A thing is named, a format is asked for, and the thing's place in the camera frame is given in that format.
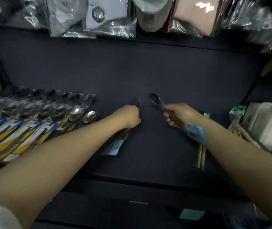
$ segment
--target hanging merchandise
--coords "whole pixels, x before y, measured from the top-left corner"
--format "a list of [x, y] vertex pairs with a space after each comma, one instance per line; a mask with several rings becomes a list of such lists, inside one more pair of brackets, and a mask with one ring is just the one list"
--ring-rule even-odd
[[0, 25], [24, 29], [47, 28], [44, 0], [0, 0]]
[[171, 11], [168, 32], [197, 37], [214, 36], [221, 28], [231, 0], [176, 0]]
[[133, 0], [138, 24], [146, 32], [162, 28], [171, 11], [173, 0]]
[[136, 37], [137, 18], [131, 0], [88, 0], [84, 32], [124, 38]]
[[46, 0], [45, 14], [52, 37], [95, 38], [84, 34], [82, 19], [87, 14], [87, 0]]

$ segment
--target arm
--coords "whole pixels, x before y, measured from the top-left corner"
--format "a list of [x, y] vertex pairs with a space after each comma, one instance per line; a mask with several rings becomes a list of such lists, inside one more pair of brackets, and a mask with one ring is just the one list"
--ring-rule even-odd
[[113, 134], [141, 121], [135, 106], [125, 106], [89, 126], [54, 138], [0, 170], [0, 205], [24, 229]]
[[[272, 155], [237, 137], [213, 120], [201, 115], [187, 104], [168, 104], [184, 123], [204, 129], [205, 146], [223, 169], [233, 178], [272, 220]], [[170, 126], [176, 126], [168, 113], [164, 113]]]

